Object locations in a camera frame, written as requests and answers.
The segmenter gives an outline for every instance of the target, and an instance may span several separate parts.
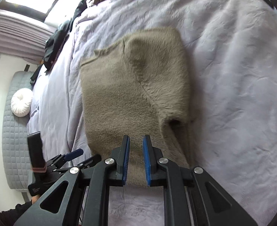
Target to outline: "bed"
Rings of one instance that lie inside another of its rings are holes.
[[[187,50],[193,165],[204,167],[257,221],[277,213],[277,13],[263,0],[106,0],[89,7],[52,71],[37,80],[28,133],[43,154],[82,148],[86,139],[79,63],[122,36],[173,26]],[[160,189],[110,193],[109,225],[164,225]]]

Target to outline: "quilted cover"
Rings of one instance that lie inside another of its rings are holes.
[[[11,189],[27,189],[30,158],[27,145],[29,115],[17,117],[11,111],[11,98],[21,88],[31,89],[33,72],[18,71],[14,74],[6,99],[2,132],[4,169]]]

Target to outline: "curtain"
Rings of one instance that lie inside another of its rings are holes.
[[[39,63],[45,53],[45,44],[56,28],[38,20],[0,10],[0,53]]]

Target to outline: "sweater sleeve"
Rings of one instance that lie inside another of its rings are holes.
[[[26,202],[23,205],[17,204],[15,209],[0,212],[0,220],[5,226],[13,226],[17,219],[32,205],[32,202]]]

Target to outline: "silver screw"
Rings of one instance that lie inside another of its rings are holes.
[[[114,163],[114,159],[112,159],[112,158],[107,158],[107,159],[105,160],[105,163],[106,163],[107,165],[110,165],[110,164]]]
[[[203,173],[203,169],[201,167],[195,167],[194,172],[197,174],[201,174],[201,173]]]
[[[158,161],[161,164],[167,164],[169,160],[167,158],[160,158]]]
[[[76,174],[76,173],[78,173],[79,172],[79,168],[78,167],[72,167],[71,169],[70,169],[70,173],[71,174]]]

